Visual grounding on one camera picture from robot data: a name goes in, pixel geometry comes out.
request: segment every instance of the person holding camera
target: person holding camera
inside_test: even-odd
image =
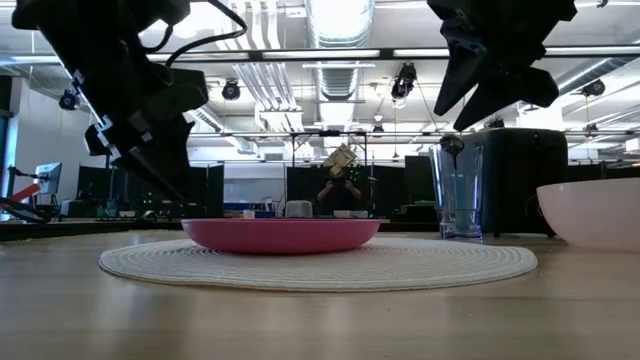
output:
[[[318,193],[317,200],[323,215],[333,215],[334,210],[356,210],[362,193],[358,190],[344,171],[338,174],[330,172],[331,179],[324,189]]]

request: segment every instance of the wooden table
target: wooden table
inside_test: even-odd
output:
[[[0,359],[640,358],[640,254],[499,240],[528,244],[539,268],[489,284],[364,294],[162,286],[96,263],[107,249],[184,237],[0,244]]]

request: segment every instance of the clear plastic cup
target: clear plastic cup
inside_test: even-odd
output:
[[[441,145],[429,152],[440,236],[481,238],[482,145],[466,143],[455,157]]]

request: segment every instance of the woven placemat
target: woven placemat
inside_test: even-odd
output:
[[[175,240],[100,256],[104,270],[142,281],[317,292],[477,284],[518,276],[536,265],[535,255],[523,248],[389,238],[374,239],[352,251],[320,255],[233,255],[191,240]]]

